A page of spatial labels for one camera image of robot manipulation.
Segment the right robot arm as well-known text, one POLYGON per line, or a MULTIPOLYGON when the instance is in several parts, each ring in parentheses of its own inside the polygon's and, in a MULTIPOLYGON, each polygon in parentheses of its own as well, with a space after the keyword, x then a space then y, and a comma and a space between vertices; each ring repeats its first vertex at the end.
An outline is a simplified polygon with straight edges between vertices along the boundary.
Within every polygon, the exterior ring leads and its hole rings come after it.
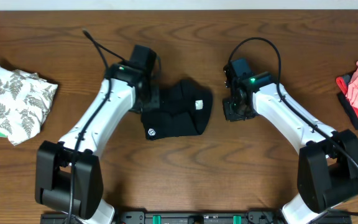
POLYGON ((298 194, 281 209, 284 223, 316 223, 334 215, 358 212, 336 206, 358 196, 358 138, 350 130, 338 132, 299 105, 269 72, 227 72, 231 95, 223 101, 228 121, 270 121, 296 150, 298 194))

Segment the black t-shirt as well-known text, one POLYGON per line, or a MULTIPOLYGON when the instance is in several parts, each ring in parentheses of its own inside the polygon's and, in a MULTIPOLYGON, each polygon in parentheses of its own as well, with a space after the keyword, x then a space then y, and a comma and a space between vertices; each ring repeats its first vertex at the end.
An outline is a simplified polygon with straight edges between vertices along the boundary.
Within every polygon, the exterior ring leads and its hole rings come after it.
POLYGON ((141 121, 145 138, 150 141, 204 133, 213 107, 211 90, 193 80, 180 80, 160 90, 160 106, 145 111, 141 121))

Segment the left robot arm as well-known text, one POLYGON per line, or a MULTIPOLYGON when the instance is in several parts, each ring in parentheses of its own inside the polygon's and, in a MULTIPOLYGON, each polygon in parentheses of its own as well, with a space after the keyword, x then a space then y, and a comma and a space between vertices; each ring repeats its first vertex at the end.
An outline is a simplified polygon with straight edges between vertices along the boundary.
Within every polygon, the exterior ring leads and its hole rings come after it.
POLYGON ((157 102, 154 65, 116 63, 106 70, 96 98, 59 142, 37 151, 35 199, 56 210, 41 223, 113 223, 115 208, 103 199, 100 158, 128 111, 157 102))

